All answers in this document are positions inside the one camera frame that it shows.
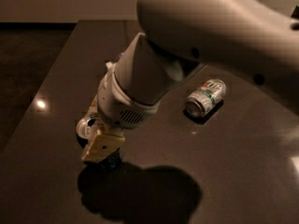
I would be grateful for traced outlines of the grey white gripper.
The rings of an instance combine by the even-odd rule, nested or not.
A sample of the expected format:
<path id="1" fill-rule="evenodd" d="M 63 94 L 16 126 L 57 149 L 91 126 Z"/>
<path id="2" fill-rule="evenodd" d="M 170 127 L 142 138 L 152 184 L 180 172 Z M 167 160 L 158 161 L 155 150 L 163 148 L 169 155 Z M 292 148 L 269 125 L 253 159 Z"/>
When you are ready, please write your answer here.
<path id="1" fill-rule="evenodd" d="M 135 129 L 158 111 L 159 102 L 154 105 L 143 105 L 130 98 L 119 85 L 115 76 L 115 66 L 106 71 L 101 79 L 97 96 L 94 96 L 85 118 L 99 114 L 101 120 L 112 129 L 106 132 L 97 128 L 83 148 L 83 162 L 99 163 L 117 151 L 125 141 L 123 129 Z"/>

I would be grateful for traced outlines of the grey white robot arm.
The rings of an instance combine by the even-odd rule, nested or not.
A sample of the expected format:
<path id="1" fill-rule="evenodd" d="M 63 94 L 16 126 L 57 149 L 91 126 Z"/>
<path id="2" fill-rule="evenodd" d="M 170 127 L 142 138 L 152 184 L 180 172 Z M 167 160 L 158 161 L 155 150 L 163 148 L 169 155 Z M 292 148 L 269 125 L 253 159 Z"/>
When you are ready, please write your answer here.
<path id="1" fill-rule="evenodd" d="M 141 32 L 107 64 L 90 109 L 77 126 L 87 140 L 82 160 L 115 153 L 123 132 L 157 112 L 168 92 L 205 64 L 264 78 L 263 90 L 298 108 L 299 34 L 296 20 L 256 0 L 137 0 Z"/>

